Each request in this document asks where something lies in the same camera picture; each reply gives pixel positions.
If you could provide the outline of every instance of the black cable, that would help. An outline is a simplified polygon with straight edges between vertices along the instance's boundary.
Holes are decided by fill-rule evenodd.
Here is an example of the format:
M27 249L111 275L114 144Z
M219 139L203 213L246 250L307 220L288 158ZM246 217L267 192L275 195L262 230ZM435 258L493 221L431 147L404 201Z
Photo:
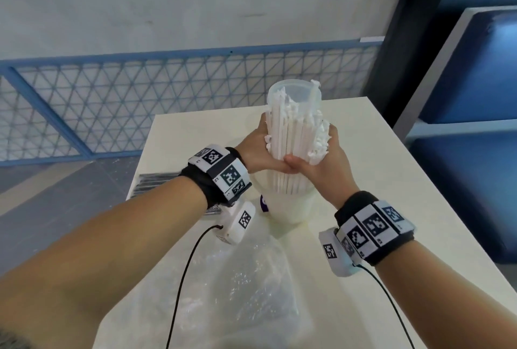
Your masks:
M364 271L366 271L369 275L371 275L375 281L377 281L377 283L380 285L380 287L383 289L384 293L386 293L386 296L388 296L388 299L391 303L391 305L393 306L393 309L395 310L395 312L397 313L397 316L399 317L399 320L400 320L400 324L402 325L402 328L404 329L404 332L406 333L407 335L407 339L409 340L410 344L411 344L411 347L413 349L415 349L415 346L413 345L413 341L411 340L411 337L410 337L410 334L407 332L406 330L406 326L404 325L404 322L402 321L402 318L400 317L400 314L399 314L399 311L397 310L397 307L395 307L395 303L393 302L393 300L391 299L391 296L389 295L388 291L386 290L386 288L384 287L384 285L381 283L381 281L379 281L379 279L375 276L375 274L373 274L371 271L369 271L367 268L365 268L363 265L354 265L356 267L359 267L361 269L363 269Z
M206 235L208 232L210 232L214 228L222 229L223 226L222 225L212 225L210 228L208 228L206 231L204 231L203 234L199 237L199 239L195 243L195 246L192 249L192 252L190 253L189 260L187 261L187 266L185 266L183 276L181 278L181 281L179 282L178 295L176 296L176 305L174 306L174 314L172 315L171 331L169 331L169 338L167 339L167 345L165 346L165 349L169 349L169 344L171 343L172 328L174 327L174 320L176 320L176 312L178 311L179 294L181 293L181 287L183 286L183 280L185 279L185 274L187 274L187 269L189 268L190 261L192 259L192 256L194 255L194 251L197 248L197 245L199 244L199 242L201 241L203 236Z

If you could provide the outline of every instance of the white wall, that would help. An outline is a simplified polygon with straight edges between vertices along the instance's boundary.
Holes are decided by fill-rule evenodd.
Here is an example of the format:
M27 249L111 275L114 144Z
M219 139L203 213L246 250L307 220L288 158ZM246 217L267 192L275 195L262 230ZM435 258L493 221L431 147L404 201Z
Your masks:
M0 58L384 35L397 0L0 0Z

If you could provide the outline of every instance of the white table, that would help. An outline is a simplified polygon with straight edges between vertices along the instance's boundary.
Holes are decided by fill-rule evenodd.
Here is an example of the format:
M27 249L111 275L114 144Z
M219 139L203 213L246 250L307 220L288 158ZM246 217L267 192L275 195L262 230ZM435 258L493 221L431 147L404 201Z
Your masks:
M178 171L192 154L209 143L235 145L255 128L263 110L264 107L247 107L156 116L135 179L142 173ZM339 130L341 146L359 187L390 201L417 225L417 240L517 313L517 293L369 100L328 100L322 103L322 111ZM246 197L253 199L258 194L252 188ZM337 278L330 271L317 235L335 225L333 214L333 207L319 196L311 221L287 232L275 230L288 259L299 309L298 323L279 333L282 338L276 340L277 347L410 347L388 299L371 277L360 272ZM209 225L209 221L199 221L108 314L95 348L165 346L177 276L183 272L196 239ZM216 242L204 241L208 248L221 247ZM203 248L197 252L210 251ZM404 320L416 347L424 347ZM271 334L271 326L264 329ZM226 347L261 347L254 339L256 336L250 333L251 341L247 344L235 341L232 346L226 343ZM200 340L207 343L204 347L212 345L209 337Z

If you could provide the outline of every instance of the plastic bag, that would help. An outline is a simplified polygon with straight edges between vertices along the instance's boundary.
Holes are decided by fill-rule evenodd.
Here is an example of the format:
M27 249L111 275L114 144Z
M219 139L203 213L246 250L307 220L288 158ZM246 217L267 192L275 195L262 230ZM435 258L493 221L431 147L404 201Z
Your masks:
M108 314L96 349L165 347L185 263L210 225L198 222ZM287 258L269 234L268 221L257 215L239 245L225 244L210 233L200 242L181 290L170 348L281 348L298 325ZM114 342L114 328L126 336Z

